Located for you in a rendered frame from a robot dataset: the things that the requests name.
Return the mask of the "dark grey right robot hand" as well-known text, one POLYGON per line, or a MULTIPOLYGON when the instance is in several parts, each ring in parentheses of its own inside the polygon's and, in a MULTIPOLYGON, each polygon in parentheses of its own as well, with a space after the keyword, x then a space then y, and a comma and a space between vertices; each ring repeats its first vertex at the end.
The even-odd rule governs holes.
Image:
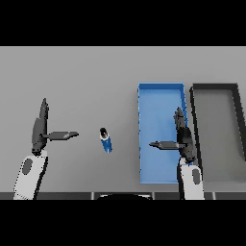
POLYGON ((150 142, 151 147, 156 147, 160 150, 178 150, 180 156, 186 162, 191 163, 196 160, 194 154, 194 145, 191 131, 185 123, 185 115, 181 108, 177 108, 173 116, 175 121, 175 128, 177 132, 176 141, 155 141, 150 142))

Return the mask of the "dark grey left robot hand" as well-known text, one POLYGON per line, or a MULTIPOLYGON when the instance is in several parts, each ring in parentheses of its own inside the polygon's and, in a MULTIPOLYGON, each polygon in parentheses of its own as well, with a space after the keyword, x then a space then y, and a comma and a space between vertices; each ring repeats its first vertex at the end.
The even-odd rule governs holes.
POLYGON ((32 154, 40 156, 48 141, 65 141, 79 135, 78 132, 48 132, 49 105, 42 100, 39 116, 36 118, 32 132, 32 154))

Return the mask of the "blue bin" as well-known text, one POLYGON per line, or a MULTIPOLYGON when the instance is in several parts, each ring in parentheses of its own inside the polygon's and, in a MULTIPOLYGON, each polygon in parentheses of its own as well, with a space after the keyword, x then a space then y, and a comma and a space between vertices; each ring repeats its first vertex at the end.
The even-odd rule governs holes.
POLYGON ((176 184, 178 150, 159 150, 150 146, 155 141, 177 141, 174 114, 183 111, 185 124, 186 100, 183 83, 139 83, 138 149, 139 175, 142 185, 176 184))

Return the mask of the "dark grey bin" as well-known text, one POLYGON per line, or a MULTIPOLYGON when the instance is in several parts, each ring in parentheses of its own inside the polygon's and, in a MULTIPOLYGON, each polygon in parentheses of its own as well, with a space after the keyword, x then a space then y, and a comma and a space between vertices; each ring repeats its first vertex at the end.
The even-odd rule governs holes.
POLYGON ((193 84, 189 92, 204 181, 246 183, 246 124, 238 84, 193 84))

